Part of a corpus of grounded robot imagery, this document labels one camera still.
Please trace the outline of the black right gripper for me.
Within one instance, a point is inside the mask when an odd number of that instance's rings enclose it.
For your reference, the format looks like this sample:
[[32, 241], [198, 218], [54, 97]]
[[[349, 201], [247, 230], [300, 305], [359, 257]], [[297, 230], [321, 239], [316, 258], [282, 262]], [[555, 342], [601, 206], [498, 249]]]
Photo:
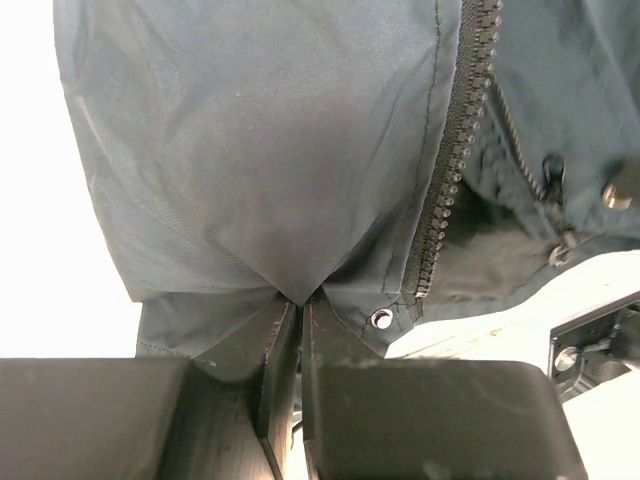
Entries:
[[550, 332], [548, 377], [565, 403], [639, 369], [639, 306], [611, 305]]

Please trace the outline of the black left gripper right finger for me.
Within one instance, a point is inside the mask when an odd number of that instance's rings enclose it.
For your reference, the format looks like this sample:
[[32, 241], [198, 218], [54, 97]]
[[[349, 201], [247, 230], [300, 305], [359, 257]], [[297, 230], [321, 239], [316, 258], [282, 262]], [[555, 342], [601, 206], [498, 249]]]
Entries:
[[555, 390], [517, 361], [384, 359], [308, 303], [303, 435], [313, 479], [584, 479]]

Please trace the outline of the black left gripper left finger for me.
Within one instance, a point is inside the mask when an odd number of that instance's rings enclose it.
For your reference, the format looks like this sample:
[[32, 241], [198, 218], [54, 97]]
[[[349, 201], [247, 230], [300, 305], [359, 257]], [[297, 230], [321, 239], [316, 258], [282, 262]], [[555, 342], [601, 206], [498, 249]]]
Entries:
[[295, 307], [275, 299], [194, 359], [5, 359], [5, 479], [280, 479]]

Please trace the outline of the grey gradient hooded jacket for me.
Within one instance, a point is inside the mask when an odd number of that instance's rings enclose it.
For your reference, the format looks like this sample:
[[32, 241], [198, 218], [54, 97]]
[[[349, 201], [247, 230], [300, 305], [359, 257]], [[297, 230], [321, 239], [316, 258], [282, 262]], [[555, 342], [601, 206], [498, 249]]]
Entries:
[[141, 356], [315, 294], [386, 353], [639, 246], [635, 1], [57, 1]]

